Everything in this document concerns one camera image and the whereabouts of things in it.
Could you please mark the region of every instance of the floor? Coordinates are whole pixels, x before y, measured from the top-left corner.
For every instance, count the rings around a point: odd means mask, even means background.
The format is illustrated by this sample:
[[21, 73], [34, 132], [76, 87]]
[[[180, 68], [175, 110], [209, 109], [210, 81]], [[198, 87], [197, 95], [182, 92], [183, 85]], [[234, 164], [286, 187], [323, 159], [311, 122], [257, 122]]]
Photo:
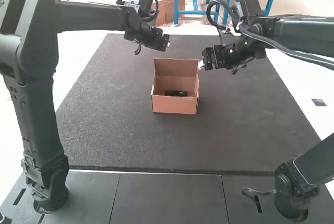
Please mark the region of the floor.
[[[114, 0], [80, 0], [112, 2]], [[275, 0], [272, 15], [298, 13], [314, 16], [334, 16], [334, 0]], [[165, 27], [170, 34], [216, 34], [215, 28], [193, 23], [184, 23], [179, 27]], [[95, 50], [103, 40], [105, 31], [61, 33], [59, 39], [59, 65], [54, 75], [55, 109], [59, 107], [72, 85], [89, 62]], [[291, 59], [276, 50], [268, 50], [268, 57], [293, 95], [305, 116], [321, 139], [333, 132], [330, 122], [334, 121], [334, 92], [328, 89], [329, 80], [334, 80], [334, 73], [315, 66]], [[311, 99], [323, 99], [327, 107], [316, 107]], [[0, 156], [1, 181], [0, 204], [18, 179], [22, 169], [22, 142], [13, 104], [5, 85], [0, 81], [0, 117], [2, 138], [0, 150], [6, 150]], [[332, 196], [334, 184], [328, 183]]]

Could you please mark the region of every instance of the open cardboard box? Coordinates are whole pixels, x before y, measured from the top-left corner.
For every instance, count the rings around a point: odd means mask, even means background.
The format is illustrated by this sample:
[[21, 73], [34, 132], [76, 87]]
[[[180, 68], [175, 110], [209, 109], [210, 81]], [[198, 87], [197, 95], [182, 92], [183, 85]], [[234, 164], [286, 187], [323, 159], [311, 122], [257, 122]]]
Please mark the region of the open cardboard box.
[[[177, 7], [179, 11], [184, 11], [186, 7], [186, 0], [178, 0]], [[159, 1], [159, 13], [155, 26], [161, 27], [164, 24], [168, 24], [174, 21], [174, 4], [175, 0], [162, 0]]]
[[[151, 98], [154, 113], [196, 114], [198, 104], [198, 60], [155, 58], [156, 73]], [[168, 90], [187, 91], [187, 97], [165, 96]]]

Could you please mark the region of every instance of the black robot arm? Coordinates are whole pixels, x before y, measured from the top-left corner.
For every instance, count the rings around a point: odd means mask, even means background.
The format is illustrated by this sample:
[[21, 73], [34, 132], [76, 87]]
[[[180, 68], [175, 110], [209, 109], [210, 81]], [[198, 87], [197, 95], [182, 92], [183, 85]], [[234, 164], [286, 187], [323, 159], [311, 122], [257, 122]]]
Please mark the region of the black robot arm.
[[169, 35], [144, 22], [133, 7], [55, 0], [57, 31], [124, 31], [124, 39], [165, 51]]
[[[313, 54], [334, 57], [334, 18], [304, 15], [265, 17], [258, 0], [241, 0], [232, 7], [223, 1], [236, 32], [241, 33], [232, 44], [215, 45], [203, 50], [202, 66], [231, 69], [235, 74], [255, 58], [266, 57], [266, 48], [275, 48], [288, 56], [334, 70], [334, 62]], [[225, 27], [208, 20], [217, 27], [220, 36]], [[334, 134], [305, 154], [284, 162], [275, 170], [275, 189], [259, 192], [243, 188], [242, 193], [258, 204], [258, 196], [274, 194], [277, 210], [286, 218], [301, 222], [308, 216], [308, 206], [318, 195], [318, 188], [334, 178]]]
[[21, 165], [35, 210], [49, 213], [68, 198], [68, 160], [53, 104], [57, 34], [73, 30], [125, 31], [140, 46], [165, 51], [169, 35], [143, 21], [153, 0], [106, 5], [67, 0], [0, 0], [0, 73], [9, 90], [24, 146]]

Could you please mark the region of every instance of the black label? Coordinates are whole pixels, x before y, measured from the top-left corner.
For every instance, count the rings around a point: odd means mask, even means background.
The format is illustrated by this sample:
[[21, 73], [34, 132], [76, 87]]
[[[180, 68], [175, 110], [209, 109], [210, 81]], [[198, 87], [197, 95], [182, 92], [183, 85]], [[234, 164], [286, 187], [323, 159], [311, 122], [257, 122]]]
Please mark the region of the black label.
[[322, 99], [312, 99], [312, 101], [317, 107], [326, 107], [327, 106]]

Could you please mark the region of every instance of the box flap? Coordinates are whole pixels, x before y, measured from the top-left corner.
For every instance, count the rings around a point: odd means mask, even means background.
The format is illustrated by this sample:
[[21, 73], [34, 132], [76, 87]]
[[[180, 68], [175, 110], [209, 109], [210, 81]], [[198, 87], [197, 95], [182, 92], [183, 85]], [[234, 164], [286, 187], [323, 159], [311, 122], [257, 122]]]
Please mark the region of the box flap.
[[156, 76], [196, 77], [197, 59], [154, 58]]

